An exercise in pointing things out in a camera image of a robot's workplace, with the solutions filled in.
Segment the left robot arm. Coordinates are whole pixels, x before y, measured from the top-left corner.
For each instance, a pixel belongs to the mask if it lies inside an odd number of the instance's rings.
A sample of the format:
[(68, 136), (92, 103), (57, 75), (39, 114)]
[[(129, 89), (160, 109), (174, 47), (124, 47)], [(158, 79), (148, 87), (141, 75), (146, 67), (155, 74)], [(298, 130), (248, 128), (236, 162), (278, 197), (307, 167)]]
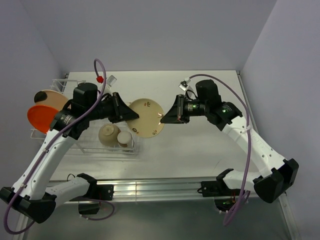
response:
[(139, 118), (117, 92), (98, 94), (98, 87), (80, 83), (73, 97), (53, 118), (46, 138), (31, 164), (12, 187), (3, 187), (0, 198), (34, 222), (45, 222), (54, 210), (75, 198), (91, 200), (98, 194), (97, 180), (85, 173), (48, 188), (47, 185), (67, 151), (87, 130), (91, 121), (119, 123)]

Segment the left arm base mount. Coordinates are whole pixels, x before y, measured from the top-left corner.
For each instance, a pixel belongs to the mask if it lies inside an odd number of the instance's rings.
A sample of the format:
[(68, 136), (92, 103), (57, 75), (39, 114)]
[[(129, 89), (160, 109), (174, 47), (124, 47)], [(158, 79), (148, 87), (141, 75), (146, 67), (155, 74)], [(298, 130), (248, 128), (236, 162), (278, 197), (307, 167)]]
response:
[(93, 199), (111, 201), (114, 194), (113, 184), (98, 184), (93, 193)]

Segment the white ceramic bowl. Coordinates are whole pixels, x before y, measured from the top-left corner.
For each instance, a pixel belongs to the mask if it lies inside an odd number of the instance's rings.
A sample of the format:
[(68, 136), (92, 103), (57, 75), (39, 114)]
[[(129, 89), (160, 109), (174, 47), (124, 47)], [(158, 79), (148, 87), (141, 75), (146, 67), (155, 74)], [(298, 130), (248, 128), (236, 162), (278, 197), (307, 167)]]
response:
[(118, 135), (121, 132), (120, 128), (115, 124), (105, 124), (98, 132), (100, 143), (106, 147), (114, 147), (118, 142)]

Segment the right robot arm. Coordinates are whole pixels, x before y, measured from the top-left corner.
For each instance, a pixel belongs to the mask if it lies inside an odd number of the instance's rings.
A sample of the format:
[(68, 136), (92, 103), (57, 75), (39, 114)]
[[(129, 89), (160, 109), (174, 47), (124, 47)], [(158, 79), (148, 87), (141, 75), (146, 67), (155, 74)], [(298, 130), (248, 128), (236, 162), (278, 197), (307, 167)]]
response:
[(299, 169), (296, 160), (285, 159), (250, 127), (242, 112), (231, 102), (222, 101), (218, 86), (211, 79), (196, 83), (197, 97), (178, 94), (173, 106), (160, 120), (163, 124), (187, 124), (191, 117), (204, 116), (209, 123), (230, 137), (255, 164), (258, 171), (236, 171), (228, 168), (214, 181), (201, 183), (203, 197), (256, 193), (264, 202), (272, 203), (290, 188)]

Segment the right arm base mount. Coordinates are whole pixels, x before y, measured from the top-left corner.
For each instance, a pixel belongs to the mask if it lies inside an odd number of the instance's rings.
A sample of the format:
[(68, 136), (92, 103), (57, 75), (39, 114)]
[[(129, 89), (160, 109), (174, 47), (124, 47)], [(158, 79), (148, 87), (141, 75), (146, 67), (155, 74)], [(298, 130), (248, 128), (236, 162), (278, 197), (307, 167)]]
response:
[(200, 188), (197, 189), (197, 193), (201, 194), (204, 198), (221, 196), (221, 190), (216, 180), (201, 181)]

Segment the orange plate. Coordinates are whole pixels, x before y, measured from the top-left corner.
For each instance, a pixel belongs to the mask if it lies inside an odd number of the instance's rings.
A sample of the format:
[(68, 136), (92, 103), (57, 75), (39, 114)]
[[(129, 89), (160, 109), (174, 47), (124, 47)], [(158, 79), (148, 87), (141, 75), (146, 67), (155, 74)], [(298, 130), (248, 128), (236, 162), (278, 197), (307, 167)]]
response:
[(27, 111), (30, 124), (43, 134), (46, 134), (50, 125), (59, 111), (47, 105), (34, 105)]

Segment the cream plate red black motifs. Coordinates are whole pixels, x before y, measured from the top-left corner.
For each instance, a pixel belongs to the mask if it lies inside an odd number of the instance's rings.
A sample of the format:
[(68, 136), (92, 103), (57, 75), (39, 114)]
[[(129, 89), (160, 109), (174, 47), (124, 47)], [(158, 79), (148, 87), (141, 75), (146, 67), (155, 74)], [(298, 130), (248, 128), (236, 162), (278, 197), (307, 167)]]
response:
[(164, 128), (161, 123), (164, 110), (154, 100), (139, 98), (131, 102), (129, 108), (139, 115), (138, 119), (128, 120), (128, 128), (141, 138), (152, 138), (157, 136)]

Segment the steel cup brown base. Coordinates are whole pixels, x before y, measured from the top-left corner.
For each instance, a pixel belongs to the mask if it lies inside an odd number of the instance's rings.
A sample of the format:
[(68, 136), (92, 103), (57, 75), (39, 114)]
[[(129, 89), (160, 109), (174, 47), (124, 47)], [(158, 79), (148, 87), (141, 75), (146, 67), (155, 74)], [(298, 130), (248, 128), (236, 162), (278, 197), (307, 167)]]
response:
[(117, 142), (122, 148), (132, 148), (133, 147), (133, 137), (129, 131), (121, 131), (117, 135)]

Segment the beige plate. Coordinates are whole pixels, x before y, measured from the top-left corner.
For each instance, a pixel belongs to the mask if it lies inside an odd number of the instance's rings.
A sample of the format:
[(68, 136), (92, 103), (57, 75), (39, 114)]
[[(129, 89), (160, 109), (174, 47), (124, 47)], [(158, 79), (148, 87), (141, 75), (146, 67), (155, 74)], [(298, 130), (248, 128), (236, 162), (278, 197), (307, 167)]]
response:
[(54, 90), (41, 90), (34, 95), (34, 103), (36, 105), (45, 105), (52, 107), (58, 111), (62, 110), (68, 102), (68, 98), (58, 91)]

